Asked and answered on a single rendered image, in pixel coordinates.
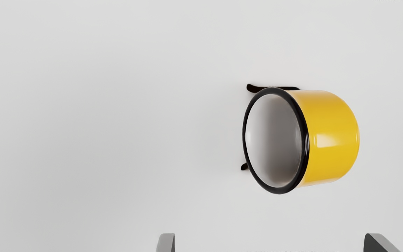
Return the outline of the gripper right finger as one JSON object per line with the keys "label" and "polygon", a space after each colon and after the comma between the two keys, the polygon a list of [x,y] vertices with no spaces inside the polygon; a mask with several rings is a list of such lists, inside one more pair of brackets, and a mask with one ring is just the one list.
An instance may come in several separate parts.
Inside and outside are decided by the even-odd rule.
{"label": "gripper right finger", "polygon": [[401,252],[381,233],[367,233],[364,237],[363,252]]}

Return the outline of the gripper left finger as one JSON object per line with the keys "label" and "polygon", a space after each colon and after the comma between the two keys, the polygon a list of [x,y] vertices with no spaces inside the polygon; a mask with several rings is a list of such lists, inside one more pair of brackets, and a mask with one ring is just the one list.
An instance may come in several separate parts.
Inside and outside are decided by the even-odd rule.
{"label": "gripper left finger", "polygon": [[175,234],[162,233],[158,239],[156,252],[175,252]]}

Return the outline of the yellow enamel mug black rim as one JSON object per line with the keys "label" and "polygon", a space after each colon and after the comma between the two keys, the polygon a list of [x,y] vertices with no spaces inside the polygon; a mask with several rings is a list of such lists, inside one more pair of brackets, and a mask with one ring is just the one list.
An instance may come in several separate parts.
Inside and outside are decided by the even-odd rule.
{"label": "yellow enamel mug black rim", "polygon": [[360,132],[351,108],[333,93],[248,84],[254,94],[242,124],[245,163],[273,194],[334,182],[352,168]]}

